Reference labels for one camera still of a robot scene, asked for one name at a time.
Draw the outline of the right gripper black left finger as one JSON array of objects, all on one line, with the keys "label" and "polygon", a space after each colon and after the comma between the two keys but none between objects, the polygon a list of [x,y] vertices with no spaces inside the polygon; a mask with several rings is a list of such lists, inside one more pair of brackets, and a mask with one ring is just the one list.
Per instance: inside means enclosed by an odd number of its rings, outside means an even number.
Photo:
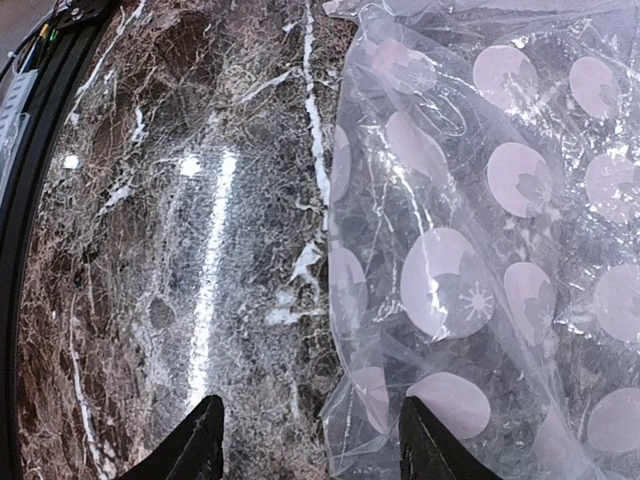
[{"label": "right gripper black left finger", "polygon": [[223,436],[223,401],[217,395],[208,395],[149,456],[119,479],[222,479]]}]

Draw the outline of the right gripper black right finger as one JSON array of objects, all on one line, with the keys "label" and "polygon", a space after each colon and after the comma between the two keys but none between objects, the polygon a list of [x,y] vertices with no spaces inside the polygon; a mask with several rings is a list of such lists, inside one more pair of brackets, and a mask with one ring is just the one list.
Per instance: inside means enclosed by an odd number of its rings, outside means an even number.
[{"label": "right gripper black right finger", "polygon": [[402,404],[399,439],[402,480],[500,480],[417,397]]}]

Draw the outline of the clear dotted zip top bag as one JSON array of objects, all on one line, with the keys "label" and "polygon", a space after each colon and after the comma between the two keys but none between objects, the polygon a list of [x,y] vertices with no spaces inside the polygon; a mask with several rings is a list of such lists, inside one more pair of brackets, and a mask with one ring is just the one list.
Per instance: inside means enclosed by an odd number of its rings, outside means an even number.
[{"label": "clear dotted zip top bag", "polygon": [[332,477],[401,479],[413,396],[500,479],[637,478],[638,3],[324,8]]}]

